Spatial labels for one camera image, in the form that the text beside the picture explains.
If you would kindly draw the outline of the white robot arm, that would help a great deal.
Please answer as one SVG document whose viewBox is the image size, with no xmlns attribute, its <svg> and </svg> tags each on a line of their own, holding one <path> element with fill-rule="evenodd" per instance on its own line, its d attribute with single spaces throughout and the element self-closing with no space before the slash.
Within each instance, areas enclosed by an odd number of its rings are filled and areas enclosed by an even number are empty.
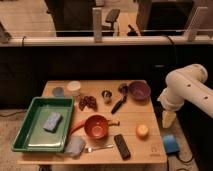
<svg viewBox="0 0 213 171">
<path fill-rule="evenodd" d="M 169 128 L 176 119 L 176 112 L 189 101 L 213 118 L 213 90 L 205 85 L 208 72 L 201 64 L 191 64 L 169 72 L 167 87 L 158 101 L 163 107 L 162 126 Z"/>
</svg>

